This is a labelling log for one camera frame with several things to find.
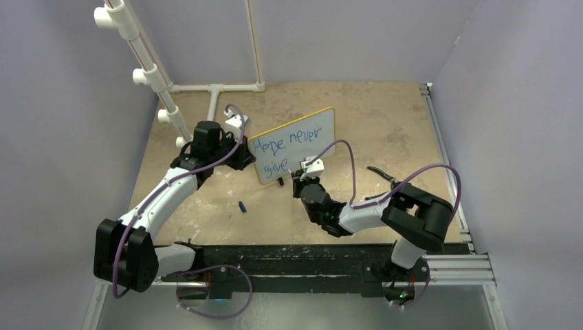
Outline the yellow framed whiteboard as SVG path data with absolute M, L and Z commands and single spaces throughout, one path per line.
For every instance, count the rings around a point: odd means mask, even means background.
M 327 107 L 315 113 L 260 133 L 248 140 L 255 156 L 258 181 L 269 184 L 297 171 L 306 157 L 319 154 L 336 140 L 336 110 Z

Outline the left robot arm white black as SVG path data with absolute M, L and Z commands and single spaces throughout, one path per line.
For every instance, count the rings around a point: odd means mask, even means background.
M 155 237 L 171 215 L 226 165 L 242 171 L 255 157 L 247 146 L 250 119 L 235 115 L 220 125 L 200 121 L 193 140 L 185 143 L 170 163 L 161 182 L 134 208 L 97 227 L 93 274 L 125 291 L 144 292 L 156 278 L 180 273 L 187 281 L 199 280 L 205 263 L 201 250 L 190 243 L 156 246 Z

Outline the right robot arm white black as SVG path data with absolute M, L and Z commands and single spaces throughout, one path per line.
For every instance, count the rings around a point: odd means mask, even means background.
M 308 176 L 304 170 L 291 174 L 292 195 L 301 200 L 309 220 L 333 237 L 384 226 L 396 231 L 400 238 L 386 261 L 386 271 L 401 280 L 426 252 L 442 251 L 461 198 L 450 203 L 407 181 L 380 174 L 391 182 L 392 190 L 353 205 L 333 200 L 319 176 Z

